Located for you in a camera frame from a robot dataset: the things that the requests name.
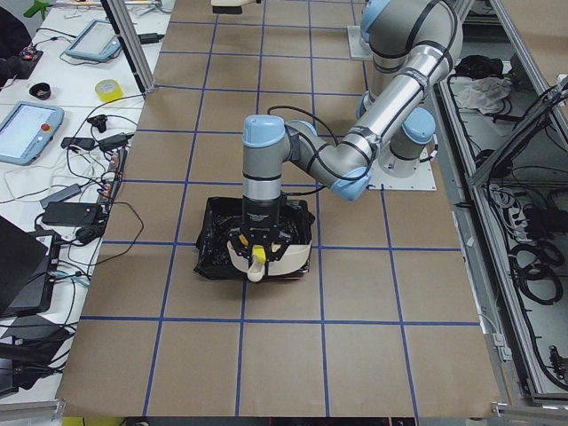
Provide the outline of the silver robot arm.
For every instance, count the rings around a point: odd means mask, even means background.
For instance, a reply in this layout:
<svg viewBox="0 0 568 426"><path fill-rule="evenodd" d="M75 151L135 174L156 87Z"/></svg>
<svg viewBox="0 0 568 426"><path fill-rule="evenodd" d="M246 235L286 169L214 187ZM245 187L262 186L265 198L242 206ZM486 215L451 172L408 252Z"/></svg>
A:
<svg viewBox="0 0 568 426"><path fill-rule="evenodd" d="M254 114L244 122L241 225L228 236L232 264L251 281L298 270L307 248L280 227L282 166L291 162L348 201L367 189L372 164L409 177L435 130L422 106L450 74L462 49L462 23L445 1L370 1L359 24L374 75L357 121L335 145L304 121Z"/></svg>

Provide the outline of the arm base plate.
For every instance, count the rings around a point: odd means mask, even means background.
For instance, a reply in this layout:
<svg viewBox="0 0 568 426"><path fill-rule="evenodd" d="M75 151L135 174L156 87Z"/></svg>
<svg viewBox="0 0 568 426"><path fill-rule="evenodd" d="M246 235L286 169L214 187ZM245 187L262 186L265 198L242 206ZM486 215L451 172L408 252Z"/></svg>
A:
<svg viewBox="0 0 568 426"><path fill-rule="evenodd" d="M372 165L369 190L422 191L437 190L431 163L427 161L426 149L418 159L401 160L386 147L376 157Z"/></svg>
<svg viewBox="0 0 568 426"><path fill-rule="evenodd" d="M348 26L346 29L350 58L353 60L370 61L373 58L373 53L368 42L361 36L359 26Z"/></svg>

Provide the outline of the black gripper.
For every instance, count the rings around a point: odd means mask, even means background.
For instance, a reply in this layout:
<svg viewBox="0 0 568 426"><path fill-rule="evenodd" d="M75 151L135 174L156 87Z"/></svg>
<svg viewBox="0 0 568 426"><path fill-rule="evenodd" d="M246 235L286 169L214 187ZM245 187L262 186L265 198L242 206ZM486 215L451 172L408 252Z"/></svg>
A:
<svg viewBox="0 0 568 426"><path fill-rule="evenodd" d="M271 200L255 200L242 197L242 218L238 228L229 232L227 249L233 266L248 269L251 266L252 248L261 245L267 260L265 270L280 261L292 242L292 237L279 225L280 197Z"/></svg>

